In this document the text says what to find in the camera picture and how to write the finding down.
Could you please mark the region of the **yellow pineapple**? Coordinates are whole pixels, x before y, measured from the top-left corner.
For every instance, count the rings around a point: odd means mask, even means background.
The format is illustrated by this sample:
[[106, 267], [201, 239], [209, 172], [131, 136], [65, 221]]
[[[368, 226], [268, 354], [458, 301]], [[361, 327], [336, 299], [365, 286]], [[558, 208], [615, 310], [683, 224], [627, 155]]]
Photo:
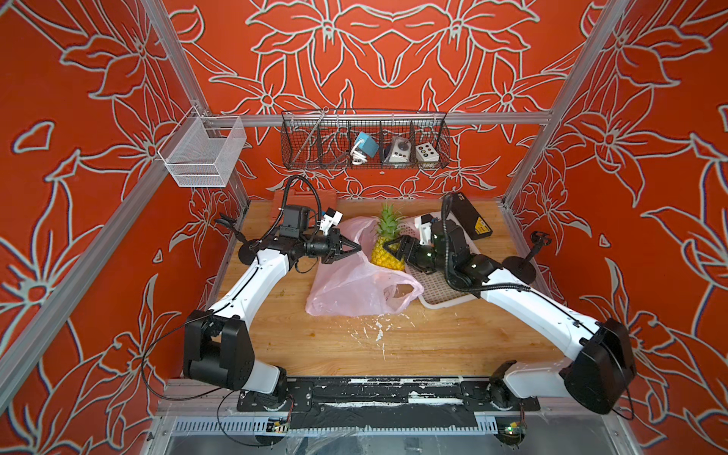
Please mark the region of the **yellow pineapple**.
[[377, 222], [377, 240], [373, 247], [371, 262], [378, 267], [404, 271], [405, 263], [392, 254], [391, 242], [400, 236], [400, 222], [403, 216], [392, 204], [383, 204]]

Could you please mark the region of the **pink plastic bag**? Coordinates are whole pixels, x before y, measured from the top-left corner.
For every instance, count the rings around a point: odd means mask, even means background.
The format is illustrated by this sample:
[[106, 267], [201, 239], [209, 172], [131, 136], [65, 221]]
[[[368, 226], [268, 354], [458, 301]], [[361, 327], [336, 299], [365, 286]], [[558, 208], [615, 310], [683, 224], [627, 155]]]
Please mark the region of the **pink plastic bag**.
[[404, 271], [371, 262], [377, 240], [377, 220], [360, 216], [339, 225], [343, 236], [360, 244], [360, 252], [319, 265], [306, 299], [313, 317], [363, 317], [400, 314], [424, 292], [424, 286]]

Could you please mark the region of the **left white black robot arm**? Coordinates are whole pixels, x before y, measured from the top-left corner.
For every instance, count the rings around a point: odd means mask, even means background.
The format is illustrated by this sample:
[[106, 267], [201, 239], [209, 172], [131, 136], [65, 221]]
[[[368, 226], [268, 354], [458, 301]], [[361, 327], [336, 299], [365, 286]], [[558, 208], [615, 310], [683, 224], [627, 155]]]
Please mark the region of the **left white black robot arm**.
[[284, 368], [254, 353], [250, 326], [273, 288], [300, 259], [332, 265], [361, 252], [360, 244], [337, 227], [342, 214], [324, 210], [314, 185], [304, 176], [284, 184], [279, 214], [259, 239], [248, 241], [229, 216], [217, 223], [242, 243], [239, 259], [248, 269], [206, 311], [195, 310], [184, 325], [184, 377], [230, 391], [256, 392], [276, 402], [288, 398]]

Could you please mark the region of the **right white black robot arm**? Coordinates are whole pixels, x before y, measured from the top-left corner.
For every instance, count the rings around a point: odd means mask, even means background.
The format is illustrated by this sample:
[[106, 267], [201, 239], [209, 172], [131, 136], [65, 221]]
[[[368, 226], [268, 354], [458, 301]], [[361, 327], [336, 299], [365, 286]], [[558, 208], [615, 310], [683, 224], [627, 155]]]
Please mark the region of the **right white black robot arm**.
[[588, 317], [529, 286], [516, 274], [514, 257], [499, 263], [472, 252], [462, 227], [449, 217], [455, 198], [446, 195], [439, 216], [417, 222], [430, 231], [428, 239], [400, 235], [384, 250], [422, 273], [442, 273], [451, 289], [500, 307], [563, 354], [552, 363], [504, 362], [488, 379], [489, 402], [509, 411], [522, 399], [570, 397], [593, 413], [613, 413], [620, 398], [631, 396], [636, 375], [627, 327], [614, 318]]

